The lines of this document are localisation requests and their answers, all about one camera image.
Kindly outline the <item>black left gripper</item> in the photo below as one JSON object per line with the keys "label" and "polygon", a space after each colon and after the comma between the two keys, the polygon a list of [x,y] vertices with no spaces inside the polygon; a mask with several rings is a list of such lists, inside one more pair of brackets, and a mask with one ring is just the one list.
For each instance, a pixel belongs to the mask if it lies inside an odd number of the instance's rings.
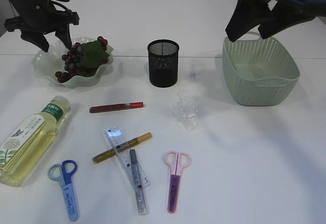
{"label": "black left gripper", "polygon": [[[10,3],[18,15],[5,20],[4,26],[8,32],[21,30],[22,40],[34,44],[44,52],[49,50],[49,43],[44,35],[54,32],[68,50],[72,48],[69,25],[79,24],[77,12],[52,1],[44,4],[32,4],[25,1],[10,1]],[[64,10],[57,10],[55,5],[64,7]]]}

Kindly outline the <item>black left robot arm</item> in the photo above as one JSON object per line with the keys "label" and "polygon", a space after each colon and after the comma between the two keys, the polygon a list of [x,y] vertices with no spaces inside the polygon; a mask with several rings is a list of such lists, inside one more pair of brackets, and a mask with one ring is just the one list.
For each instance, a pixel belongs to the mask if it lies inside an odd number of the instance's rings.
{"label": "black left robot arm", "polygon": [[4,26],[8,32],[21,31],[21,39],[48,52],[46,34],[55,36],[67,49],[72,48],[69,25],[78,25],[77,12],[63,3],[70,0],[9,0],[18,13],[17,17],[6,19]]}

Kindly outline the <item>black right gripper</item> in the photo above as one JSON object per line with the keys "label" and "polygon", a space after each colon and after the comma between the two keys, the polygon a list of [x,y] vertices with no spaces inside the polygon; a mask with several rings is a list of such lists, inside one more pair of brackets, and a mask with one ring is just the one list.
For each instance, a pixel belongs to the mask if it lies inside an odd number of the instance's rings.
{"label": "black right gripper", "polygon": [[262,39],[289,27],[325,17],[325,0],[238,0],[225,29],[231,42],[259,26]]}

